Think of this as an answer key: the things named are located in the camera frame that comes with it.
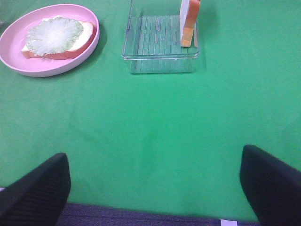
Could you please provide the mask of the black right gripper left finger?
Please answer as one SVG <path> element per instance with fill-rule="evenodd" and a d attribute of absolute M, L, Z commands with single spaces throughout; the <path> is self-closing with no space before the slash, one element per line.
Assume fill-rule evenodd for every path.
<path fill-rule="evenodd" d="M 2 226 L 54 226 L 71 190 L 65 153 L 57 153 L 0 193 Z"/>

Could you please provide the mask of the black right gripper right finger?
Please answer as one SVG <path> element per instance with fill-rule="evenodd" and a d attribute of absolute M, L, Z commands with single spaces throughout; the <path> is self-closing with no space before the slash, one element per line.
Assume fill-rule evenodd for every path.
<path fill-rule="evenodd" d="M 301 172 L 255 145 L 245 145 L 243 192 L 262 226 L 301 224 Z"/>

